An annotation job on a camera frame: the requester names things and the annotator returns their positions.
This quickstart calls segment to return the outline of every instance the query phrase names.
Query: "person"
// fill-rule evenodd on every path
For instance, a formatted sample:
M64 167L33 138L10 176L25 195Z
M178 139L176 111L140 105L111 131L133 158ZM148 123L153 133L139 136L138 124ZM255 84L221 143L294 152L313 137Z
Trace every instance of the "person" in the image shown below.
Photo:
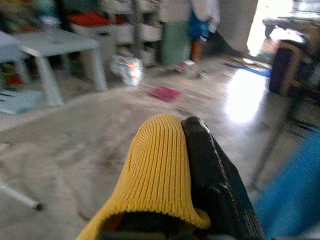
M199 64L209 32L215 33L220 22L219 0L191 0L189 36L191 38L190 59L194 62L196 75L201 75Z

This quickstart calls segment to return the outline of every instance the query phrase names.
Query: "wall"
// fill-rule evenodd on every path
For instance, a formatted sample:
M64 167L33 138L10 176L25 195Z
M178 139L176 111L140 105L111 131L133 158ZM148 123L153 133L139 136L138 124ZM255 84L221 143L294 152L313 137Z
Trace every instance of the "wall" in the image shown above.
M248 52L247 41L258 0L220 0L219 34L234 50Z

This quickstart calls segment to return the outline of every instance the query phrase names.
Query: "concrete floor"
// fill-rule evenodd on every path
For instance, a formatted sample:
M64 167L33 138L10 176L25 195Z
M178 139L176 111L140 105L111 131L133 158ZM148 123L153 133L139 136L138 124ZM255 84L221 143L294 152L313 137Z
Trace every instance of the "concrete floor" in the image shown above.
M0 113L0 142L10 143L0 152L0 176L45 204L36 212L0 192L0 238L75 239L112 193L138 127L159 113L204 119L248 186L288 100L268 92L265 77L213 58L203 68L204 79L150 68L139 86L113 80L106 92L93 92L87 82L56 70L65 106L41 102L24 115ZM181 96L173 103L150 97L156 86ZM31 87L41 89L39 83ZM320 120L318 108L304 111ZM281 136L259 181L262 188L301 140L289 131ZM256 194L249 194L254 201Z

